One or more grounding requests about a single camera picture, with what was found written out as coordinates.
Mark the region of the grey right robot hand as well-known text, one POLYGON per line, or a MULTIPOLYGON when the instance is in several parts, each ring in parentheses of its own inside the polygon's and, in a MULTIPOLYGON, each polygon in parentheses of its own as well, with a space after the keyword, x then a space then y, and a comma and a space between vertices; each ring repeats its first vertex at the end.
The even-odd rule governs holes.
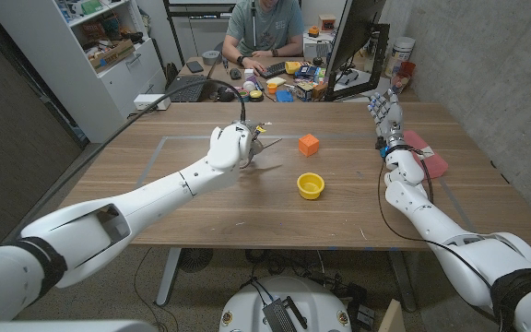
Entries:
POLYGON ((375 92, 370 97, 368 110, 376 124, 376 149, 405 145, 403 109, 399 104, 398 95, 392 89, 383 95, 375 92))

